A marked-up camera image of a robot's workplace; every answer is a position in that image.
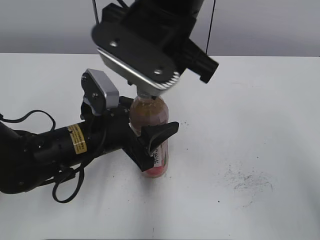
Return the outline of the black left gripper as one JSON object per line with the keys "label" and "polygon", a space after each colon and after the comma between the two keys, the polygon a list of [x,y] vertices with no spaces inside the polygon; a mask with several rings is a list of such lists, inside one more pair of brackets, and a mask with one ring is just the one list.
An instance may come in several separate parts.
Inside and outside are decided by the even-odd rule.
{"label": "black left gripper", "polygon": [[117,108],[107,109],[100,116],[92,114],[91,108],[82,101],[81,115],[85,120],[87,147],[91,151],[79,167],[81,172],[93,159],[122,149],[145,172],[154,167],[153,152],[179,130],[176,121],[143,126],[140,141],[129,125],[130,108],[133,98],[120,96]]}

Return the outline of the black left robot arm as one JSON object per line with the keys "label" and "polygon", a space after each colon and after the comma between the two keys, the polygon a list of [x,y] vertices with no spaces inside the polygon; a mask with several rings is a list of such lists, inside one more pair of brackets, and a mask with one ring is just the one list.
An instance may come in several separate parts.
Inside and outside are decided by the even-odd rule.
{"label": "black left robot arm", "polygon": [[83,173],[95,158],[123,150],[141,171],[154,166],[153,153],[174,135],[177,122],[144,126],[137,136],[129,125],[133,100],[121,97],[116,108],[100,116],[83,103],[83,121],[43,133],[14,130],[0,120],[0,190],[5,194],[28,192],[39,186],[65,182]]}

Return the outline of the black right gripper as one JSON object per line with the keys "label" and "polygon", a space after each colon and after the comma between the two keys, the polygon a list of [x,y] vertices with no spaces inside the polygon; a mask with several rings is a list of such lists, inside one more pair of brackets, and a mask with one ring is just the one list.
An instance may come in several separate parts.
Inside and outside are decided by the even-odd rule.
{"label": "black right gripper", "polygon": [[179,73],[190,69],[208,83],[219,64],[192,40],[191,32],[203,5],[201,0],[136,0],[119,2],[124,23],[158,46],[176,64]]}

